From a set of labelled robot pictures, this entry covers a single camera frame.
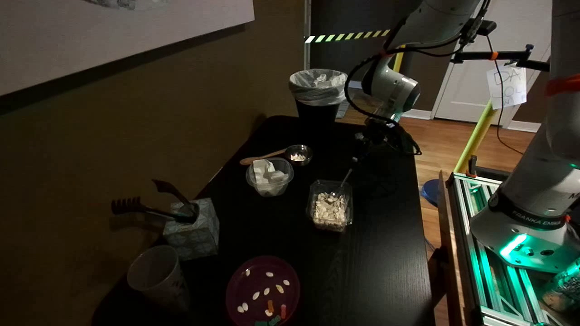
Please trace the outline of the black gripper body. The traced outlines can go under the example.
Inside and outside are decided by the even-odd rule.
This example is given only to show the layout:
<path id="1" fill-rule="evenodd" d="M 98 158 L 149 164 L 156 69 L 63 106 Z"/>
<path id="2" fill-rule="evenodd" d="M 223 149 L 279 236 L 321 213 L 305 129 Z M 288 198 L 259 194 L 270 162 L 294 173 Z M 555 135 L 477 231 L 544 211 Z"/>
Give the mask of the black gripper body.
<path id="1" fill-rule="evenodd" d="M 353 155 L 364 156 L 372 145 L 381 144 L 410 156 L 422 155 L 419 144 L 397 122 L 375 118 L 368 118 L 364 129 L 355 135 Z"/>

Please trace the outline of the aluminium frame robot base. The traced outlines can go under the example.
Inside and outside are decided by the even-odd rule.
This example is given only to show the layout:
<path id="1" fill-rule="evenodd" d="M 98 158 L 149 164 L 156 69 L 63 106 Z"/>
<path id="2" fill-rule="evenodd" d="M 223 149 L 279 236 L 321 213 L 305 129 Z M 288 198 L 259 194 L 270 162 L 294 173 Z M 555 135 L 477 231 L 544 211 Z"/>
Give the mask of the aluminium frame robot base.
<path id="1" fill-rule="evenodd" d="M 566 296 L 578 290 L 576 256 L 533 245 L 526 234 L 509 234 L 495 254 L 471 234 L 471 218 L 498 187 L 464 174 L 446 182 L 468 326 L 580 326 L 580 307 Z"/>

